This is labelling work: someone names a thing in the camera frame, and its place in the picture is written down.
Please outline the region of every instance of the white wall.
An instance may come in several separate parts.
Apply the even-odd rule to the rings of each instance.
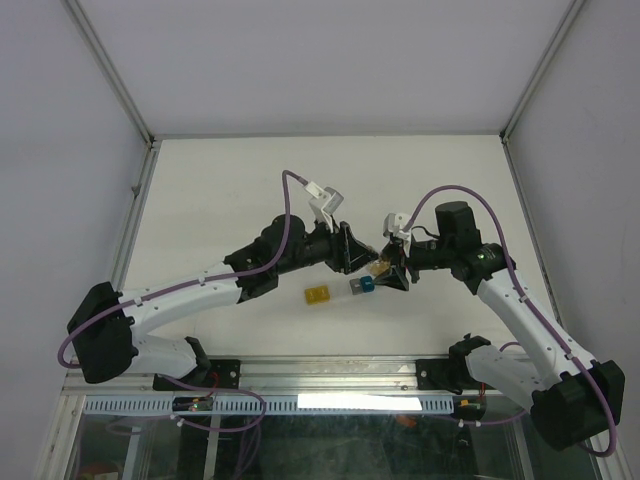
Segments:
[[[145,206],[128,288],[195,273],[259,235],[283,211],[280,172],[290,168],[345,196],[336,214],[356,238],[382,248],[389,212],[411,212],[428,190],[446,183],[477,189],[493,205],[512,255],[545,295],[525,221],[497,136],[316,137],[164,141]],[[292,184],[293,212],[312,225],[308,195]],[[497,239],[488,215],[463,194],[441,194],[419,223],[435,230],[438,203],[469,200],[485,241]],[[306,287],[347,279],[325,265],[284,275],[277,290],[240,306],[202,312],[161,329],[193,335],[211,354],[437,354],[469,332],[511,339],[500,320],[449,272],[425,272],[409,293],[310,307]]]
[[[640,3],[588,2],[512,151],[562,319],[627,383],[620,434],[640,475]]]
[[[107,278],[143,146],[60,2],[3,2],[0,66],[0,465],[28,479],[58,345]]]
[[[569,0],[80,0],[156,134],[498,133]]]

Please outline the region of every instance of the black joint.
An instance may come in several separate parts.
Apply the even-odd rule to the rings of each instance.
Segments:
[[[67,324],[67,331],[72,333],[95,315],[118,305],[119,297],[110,282],[95,285]],[[132,318],[125,317],[122,310],[116,310],[73,340],[87,383],[106,382],[129,368],[132,358],[138,354],[132,346],[132,324]]]
[[[613,419],[620,423],[624,373],[613,361],[596,364],[589,373],[602,391]],[[540,436],[555,450],[582,442],[608,428],[593,388],[582,373],[561,375],[562,381],[532,394],[531,419]]]
[[[451,264],[451,275],[464,282],[472,294],[478,293],[482,280],[489,280],[492,275],[507,268],[502,246],[497,243],[482,245],[480,248],[458,255]]]
[[[469,374],[466,357],[476,348],[485,345],[491,345],[491,342],[480,336],[471,337],[469,334],[465,335],[464,340],[449,348],[449,358],[417,360],[418,390],[438,388],[461,395],[463,390],[479,389],[481,384]]]
[[[473,210],[467,202],[448,202],[436,207],[438,231],[443,241],[457,251],[473,250],[482,245]]]

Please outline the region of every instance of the yellow block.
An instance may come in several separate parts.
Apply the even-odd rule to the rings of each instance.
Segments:
[[[391,263],[385,260],[376,260],[367,266],[367,270],[369,270],[369,273],[373,278],[382,275],[384,272],[389,270],[389,268],[391,268]]]
[[[331,295],[329,295],[329,287],[326,285],[320,285],[319,287],[307,288],[304,291],[304,298],[307,300],[308,305],[328,302],[331,299]]]

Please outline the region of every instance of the black cable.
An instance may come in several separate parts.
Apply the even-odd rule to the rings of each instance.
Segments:
[[[428,237],[435,238],[436,240],[440,238],[440,235],[431,233],[429,230],[427,230],[427,227],[423,227],[422,225],[416,225],[415,227],[411,228],[411,231],[413,232],[416,229],[422,230],[424,233],[427,234]]]

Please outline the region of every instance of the gray wall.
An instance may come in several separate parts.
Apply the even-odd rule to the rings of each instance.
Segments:
[[[640,2],[589,2],[512,143],[562,319],[627,384],[640,475]]]
[[[156,134],[498,133],[569,0],[80,0]]]
[[[0,65],[0,465],[28,479],[56,350],[107,278],[143,145],[60,2],[3,2]]]

